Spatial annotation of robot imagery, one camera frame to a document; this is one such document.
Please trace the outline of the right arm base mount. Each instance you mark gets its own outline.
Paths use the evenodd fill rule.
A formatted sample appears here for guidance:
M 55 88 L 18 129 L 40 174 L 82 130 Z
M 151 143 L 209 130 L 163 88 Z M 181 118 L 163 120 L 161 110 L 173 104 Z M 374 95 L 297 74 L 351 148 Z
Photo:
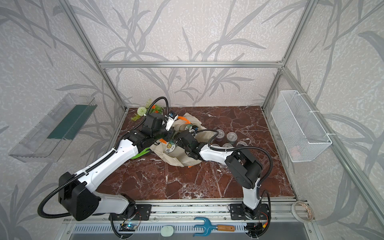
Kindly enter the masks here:
M 270 207 L 268 204 L 259 204 L 256 209 L 251 210 L 244 204 L 229 204 L 228 210 L 231 220 L 256 220 L 266 221 L 270 217 Z

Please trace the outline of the beige canvas bag orange handles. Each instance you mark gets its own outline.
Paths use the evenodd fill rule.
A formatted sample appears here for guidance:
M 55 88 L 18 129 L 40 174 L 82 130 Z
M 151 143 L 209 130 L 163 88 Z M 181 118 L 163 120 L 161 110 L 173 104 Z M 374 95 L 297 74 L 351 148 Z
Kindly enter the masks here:
M 184 118 L 189 120 L 192 125 L 198 126 L 198 130 L 204 130 L 207 129 L 202 126 L 202 122 L 195 118 L 194 116 L 190 115 L 189 113 L 185 113 L 183 115 Z M 184 120 L 177 120 L 174 122 L 173 127 L 176 131 L 176 133 L 179 133 L 181 131 L 184 131 L 187 127 L 187 123 Z M 197 134 L 196 139 L 197 141 L 200 142 L 205 142 L 207 143 L 209 139 L 214 135 L 214 132 L 202 132 Z M 164 162 L 168 163 L 171 166 L 176 166 L 176 167 L 192 167 L 195 165 L 199 165 L 202 161 L 201 160 L 195 160 L 191 157 L 188 157 L 187 154 L 185 153 L 185 150 L 178 145 L 174 145 L 171 147 L 173 148 L 172 152 L 167 152 L 168 150 L 168 143 L 160 143 L 159 145 L 153 144 L 150 146 L 150 149 Z

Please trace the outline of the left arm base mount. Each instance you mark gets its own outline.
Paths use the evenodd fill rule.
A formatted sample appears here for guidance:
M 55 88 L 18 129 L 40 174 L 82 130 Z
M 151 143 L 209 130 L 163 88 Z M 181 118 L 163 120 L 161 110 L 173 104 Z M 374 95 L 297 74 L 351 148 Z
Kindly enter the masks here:
M 109 216 L 109 220 L 112 221 L 148 221 L 150 218 L 152 210 L 152 205 L 150 204 L 138 204 L 138 205 L 129 205 L 128 209 L 125 210 L 122 214 L 112 213 Z

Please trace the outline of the green label seed jar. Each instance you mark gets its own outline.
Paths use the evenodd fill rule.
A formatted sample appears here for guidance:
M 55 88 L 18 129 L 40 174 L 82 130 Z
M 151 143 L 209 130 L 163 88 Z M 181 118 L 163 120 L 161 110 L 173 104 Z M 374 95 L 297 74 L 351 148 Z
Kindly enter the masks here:
M 234 132 L 227 133 L 227 141 L 229 144 L 233 145 L 236 143 L 237 140 L 238 140 L 238 136 L 236 133 Z
M 190 130 L 192 129 L 192 127 L 193 127 L 193 124 L 187 124 L 187 125 L 185 126 L 185 130 L 190 131 Z

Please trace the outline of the yellow label seed jar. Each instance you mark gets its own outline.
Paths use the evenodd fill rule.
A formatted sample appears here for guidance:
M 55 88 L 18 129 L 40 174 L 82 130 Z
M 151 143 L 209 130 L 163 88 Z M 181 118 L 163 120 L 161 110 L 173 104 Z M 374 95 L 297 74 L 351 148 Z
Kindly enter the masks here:
M 166 153 L 167 154 L 172 153 L 175 150 L 175 148 L 176 148 L 176 144 L 173 141 L 168 142 L 166 146 Z

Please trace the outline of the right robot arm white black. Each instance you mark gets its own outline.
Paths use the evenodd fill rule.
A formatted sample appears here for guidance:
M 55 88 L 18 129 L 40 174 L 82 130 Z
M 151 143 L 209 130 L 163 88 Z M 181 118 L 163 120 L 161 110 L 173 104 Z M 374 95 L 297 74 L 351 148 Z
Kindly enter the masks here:
M 194 135 L 187 130 L 176 134 L 175 141 L 190 158 L 216 162 L 226 166 L 243 188 L 244 208 L 253 211 L 259 206 L 263 166 L 247 146 L 239 148 L 215 147 L 210 143 L 198 142 Z

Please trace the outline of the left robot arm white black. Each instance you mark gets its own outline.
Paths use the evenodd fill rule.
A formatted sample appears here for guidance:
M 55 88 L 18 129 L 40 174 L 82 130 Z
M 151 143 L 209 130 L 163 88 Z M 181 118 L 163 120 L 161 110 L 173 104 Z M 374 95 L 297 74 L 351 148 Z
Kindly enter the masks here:
M 160 130 L 142 127 L 141 130 L 128 132 L 122 137 L 117 147 L 112 148 L 100 159 L 76 172 L 75 175 L 65 173 L 59 178 L 59 184 L 63 185 L 83 174 L 59 191 L 59 203 L 77 221 L 85 220 L 94 214 L 129 213 L 130 205 L 134 204 L 134 200 L 128 196 L 101 194 L 97 192 L 97 188 L 125 162 L 160 139 L 170 140 L 174 133 L 173 127 L 169 130 L 163 127 Z

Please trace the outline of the purple label seed jar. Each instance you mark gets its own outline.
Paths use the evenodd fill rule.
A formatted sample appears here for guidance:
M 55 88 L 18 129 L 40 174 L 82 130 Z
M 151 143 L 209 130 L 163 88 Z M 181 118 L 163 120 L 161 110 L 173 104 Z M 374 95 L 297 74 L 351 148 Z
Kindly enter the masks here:
M 215 139 L 216 139 L 216 141 L 220 142 L 224 139 L 225 132 L 223 130 L 220 130 L 220 129 L 218 129 L 217 132 L 218 132 L 218 134 L 217 134 Z

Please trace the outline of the red label seed jar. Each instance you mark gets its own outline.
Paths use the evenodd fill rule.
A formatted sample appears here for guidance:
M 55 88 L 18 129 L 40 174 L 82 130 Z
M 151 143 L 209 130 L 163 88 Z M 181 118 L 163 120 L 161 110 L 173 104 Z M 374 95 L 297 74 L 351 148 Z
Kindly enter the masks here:
M 246 147 L 246 146 L 248 146 L 248 144 L 244 141 L 239 141 L 237 142 L 237 145 L 236 145 L 236 147 Z

